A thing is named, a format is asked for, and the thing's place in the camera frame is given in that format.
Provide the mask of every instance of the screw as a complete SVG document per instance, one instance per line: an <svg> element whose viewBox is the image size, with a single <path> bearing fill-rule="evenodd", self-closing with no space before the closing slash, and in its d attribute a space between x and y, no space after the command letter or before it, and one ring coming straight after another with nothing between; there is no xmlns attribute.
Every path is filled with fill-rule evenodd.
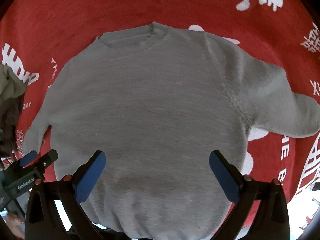
<svg viewBox="0 0 320 240"><path fill-rule="evenodd" d="M250 175L243 175L243 178L246 180L246 181L251 181L252 180L252 177Z"/></svg>
<svg viewBox="0 0 320 240"><path fill-rule="evenodd" d="M278 179L273 179L273 183L278 186L281 184L281 182Z"/></svg>
<svg viewBox="0 0 320 240"><path fill-rule="evenodd" d="M42 182L41 179L36 179L35 184L36 184L36 185L39 185L41 182Z"/></svg>
<svg viewBox="0 0 320 240"><path fill-rule="evenodd" d="M71 175L66 175L66 176L63 177L64 181L70 181L71 179L72 179Z"/></svg>

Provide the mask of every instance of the red object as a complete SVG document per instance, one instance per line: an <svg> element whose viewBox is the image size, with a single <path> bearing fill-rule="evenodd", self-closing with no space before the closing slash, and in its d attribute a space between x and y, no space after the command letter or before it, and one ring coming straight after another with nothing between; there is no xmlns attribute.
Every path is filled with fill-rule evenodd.
<svg viewBox="0 0 320 240"><path fill-rule="evenodd" d="M17 125L17 158L23 156L24 134L63 65L104 32L153 21L184 29L199 25L234 39L250 55L283 67L294 92L320 102L319 32L299 0L15 0L0 22L0 62L31 80ZM290 201L319 176L318 139L319 133L305 139L257 136L248 145L253 167L249 164L247 171L256 180L280 179ZM40 154L49 149L47 132ZM56 179L53 165L45 175L47 181Z"/></svg>

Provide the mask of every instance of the pile of clothes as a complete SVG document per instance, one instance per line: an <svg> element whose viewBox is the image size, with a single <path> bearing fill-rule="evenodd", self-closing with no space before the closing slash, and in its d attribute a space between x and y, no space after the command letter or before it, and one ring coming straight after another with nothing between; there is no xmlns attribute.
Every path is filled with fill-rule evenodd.
<svg viewBox="0 0 320 240"><path fill-rule="evenodd" d="M14 157L17 150L15 127L23 107L27 83L23 83L9 66L0 64L0 158Z"/></svg>

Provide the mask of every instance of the blue gripper pad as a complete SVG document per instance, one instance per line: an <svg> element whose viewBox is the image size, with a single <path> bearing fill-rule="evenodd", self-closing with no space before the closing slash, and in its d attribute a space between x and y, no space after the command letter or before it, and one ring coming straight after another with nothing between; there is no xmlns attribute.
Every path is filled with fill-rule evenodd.
<svg viewBox="0 0 320 240"><path fill-rule="evenodd" d="M209 164L228 200L237 204L240 200L240 187L228 169L230 164L219 151L211 152Z"/></svg>
<svg viewBox="0 0 320 240"><path fill-rule="evenodd" d="M88 199L94 185L96 185L103 169L105 168L106 163L107 159L104 152L99 152L92 163L91 159L87 162L88 165L91 165L86 167L87 171L76 185L75 198L78 204L85 202Z"/></svg>
<svg viewBox="0 0 320 240"><path fill-rule="evenodd" d="M19 161L19 166L21 167L25 167L27 166L29 163L31 163L32 161L34 161L37 158L37 152L36 151L32 151L29 152L26 156L23 156Z"/></svg>

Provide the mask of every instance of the red tablecloth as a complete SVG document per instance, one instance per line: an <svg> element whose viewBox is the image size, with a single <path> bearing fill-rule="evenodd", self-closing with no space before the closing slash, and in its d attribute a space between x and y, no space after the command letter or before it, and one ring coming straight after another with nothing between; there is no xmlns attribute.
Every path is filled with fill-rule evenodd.
<svg viewBox="0 0 320 240"><path fill-rule="evenodd" d="M283 67L294 92L320 102L320 33L299 0L15 0L0 22L0 62L30 80L17 126L18 158L24 134L63 65L104 32L152 21L185 29L198 25L191 29L233 39L252 56ZM256 180L280 179L289 202L319 176L319 137L257 130L246 171ZM48 131L41 154L49 149ZM45 176L56 179L53 165Z"/></svg>

